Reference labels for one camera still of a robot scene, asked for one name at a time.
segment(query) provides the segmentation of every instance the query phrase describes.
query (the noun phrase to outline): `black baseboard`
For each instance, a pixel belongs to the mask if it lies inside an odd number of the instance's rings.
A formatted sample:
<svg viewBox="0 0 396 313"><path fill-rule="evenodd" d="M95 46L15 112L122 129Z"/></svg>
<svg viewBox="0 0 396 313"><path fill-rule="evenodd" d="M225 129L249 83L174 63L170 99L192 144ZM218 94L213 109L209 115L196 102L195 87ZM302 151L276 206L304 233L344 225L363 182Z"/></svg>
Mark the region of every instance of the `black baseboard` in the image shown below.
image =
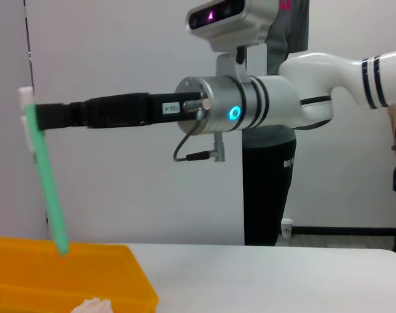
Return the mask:
<svg viewBox="0 0 396 313"><path fill-rule="evenodd" d="M334 236L396 236L396 228L293 226L292 234L295 234L295 235L334 235Z"/></svg>

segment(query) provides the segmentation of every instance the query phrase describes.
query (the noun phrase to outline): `gray shirt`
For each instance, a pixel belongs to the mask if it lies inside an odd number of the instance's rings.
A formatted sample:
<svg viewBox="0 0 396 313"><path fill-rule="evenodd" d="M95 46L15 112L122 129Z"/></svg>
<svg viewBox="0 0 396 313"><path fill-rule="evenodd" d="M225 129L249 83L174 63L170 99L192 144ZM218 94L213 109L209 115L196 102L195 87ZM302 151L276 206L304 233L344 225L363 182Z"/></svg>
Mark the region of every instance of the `gray shirt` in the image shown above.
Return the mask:
<svg viewBox="0 0 396 313"><path fill-rule="evenodd" d="M309 0L279 0L281 7L266 39L267 74L278 75L289 53L308 49ZM283 125L243 130L243 147L280 145L295 139L293 129Z"/></svg>

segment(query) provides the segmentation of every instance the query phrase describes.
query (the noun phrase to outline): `floor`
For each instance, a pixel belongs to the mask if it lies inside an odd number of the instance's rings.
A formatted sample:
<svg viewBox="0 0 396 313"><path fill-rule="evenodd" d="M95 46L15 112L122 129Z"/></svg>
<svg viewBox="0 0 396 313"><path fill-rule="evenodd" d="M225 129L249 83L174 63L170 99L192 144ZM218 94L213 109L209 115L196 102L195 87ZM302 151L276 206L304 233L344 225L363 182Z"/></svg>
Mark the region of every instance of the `floor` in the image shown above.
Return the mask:
<svg viewBox="0 0 396 313"><path fill-rule="evenodd" d="M290 246L315 248L364 248L392 250L394 237L292 235ZM283 246L279 236L277 246Z"/></svg>

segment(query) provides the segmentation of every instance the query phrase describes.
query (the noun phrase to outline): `blue stripe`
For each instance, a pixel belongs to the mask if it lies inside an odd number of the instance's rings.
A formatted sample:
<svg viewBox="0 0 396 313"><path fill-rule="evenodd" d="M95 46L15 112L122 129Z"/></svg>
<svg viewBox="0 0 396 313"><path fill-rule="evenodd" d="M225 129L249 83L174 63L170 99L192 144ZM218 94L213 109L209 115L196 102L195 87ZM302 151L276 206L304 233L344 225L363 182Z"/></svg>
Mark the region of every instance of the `blue stripe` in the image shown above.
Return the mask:
<svg viewBox="0 0 396 313"><path fill-rule="evenodd" d="M369 75L367 73L367 61L368 59L364 59L363 62L361 63L361 72L363 74L363 86L365 88L366 99L370 105L370 108L377 109L375 103L373 102L372 94L370 92Z"/></svg>
<svg viewBox="0 0 396 313"><path fill-rule="evenodd" d="M386 103L385 95L383 94L382 82L380 81L379 60L380 60L380 55L377 55L375 57L374 66L373 66L375 70L375 83L376 83L376 89L378 91L379 101L384 108L387 108L388 104Z"/></svg>

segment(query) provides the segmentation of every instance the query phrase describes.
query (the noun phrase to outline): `white cup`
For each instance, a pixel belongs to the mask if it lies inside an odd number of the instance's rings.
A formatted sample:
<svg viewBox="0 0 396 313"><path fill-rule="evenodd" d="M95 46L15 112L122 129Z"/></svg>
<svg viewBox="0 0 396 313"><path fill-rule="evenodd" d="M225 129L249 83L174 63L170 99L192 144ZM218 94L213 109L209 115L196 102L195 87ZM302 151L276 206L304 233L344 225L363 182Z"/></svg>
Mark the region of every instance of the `white cup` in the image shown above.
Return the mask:
<svg viewBox="0 0 396 313"><path fill-rule="evenodd" d="M292 225L294 221L290 218L283 218L281 223L282 228L282 243L283 246L290 245L290 237L292 236Z"/></svg>

